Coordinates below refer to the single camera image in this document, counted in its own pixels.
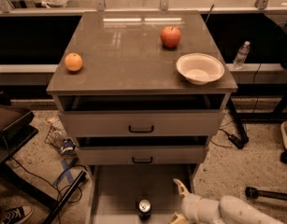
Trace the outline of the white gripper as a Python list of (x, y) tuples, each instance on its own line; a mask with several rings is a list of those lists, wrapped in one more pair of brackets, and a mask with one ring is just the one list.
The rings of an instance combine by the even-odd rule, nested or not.
[(184, 216), (175, 213), (169, 224), (188, 224), (187, 220), (196, 224), (216, 224), (220, 220), (218, 201), (190, 193), (177, 178), (174, 178), (173, 182), (177, 185), (179, 196), (182, 198), (181, 211)]

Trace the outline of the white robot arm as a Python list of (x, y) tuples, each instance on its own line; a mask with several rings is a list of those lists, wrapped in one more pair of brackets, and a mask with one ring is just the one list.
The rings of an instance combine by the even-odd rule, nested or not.
[(210, 200), (191, 193), (177, 178), (173, 182), (181, 198), (181, 213), (175, 213), (169, 224), (284, 224), (237, 197)]

